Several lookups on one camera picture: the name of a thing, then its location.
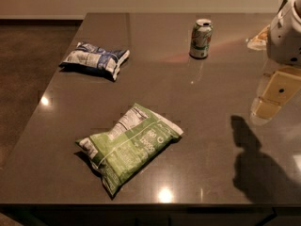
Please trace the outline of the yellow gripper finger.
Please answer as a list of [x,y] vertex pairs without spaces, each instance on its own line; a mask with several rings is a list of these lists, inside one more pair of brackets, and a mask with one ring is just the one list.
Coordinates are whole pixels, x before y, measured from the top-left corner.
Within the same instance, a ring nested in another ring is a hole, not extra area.
[[261,98],[256,98],[253,101],[253,114],[261,119],[272,119],[280,109],[280,105],[266,102]]

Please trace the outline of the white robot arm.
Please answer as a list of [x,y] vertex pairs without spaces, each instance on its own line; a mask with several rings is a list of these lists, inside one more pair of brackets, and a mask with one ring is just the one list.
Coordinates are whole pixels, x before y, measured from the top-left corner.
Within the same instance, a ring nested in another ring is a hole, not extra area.
[[265,45],[268,59],[251,115],[270,121],[301,89],[301,0],[283,0],[272,22],[254,40]]

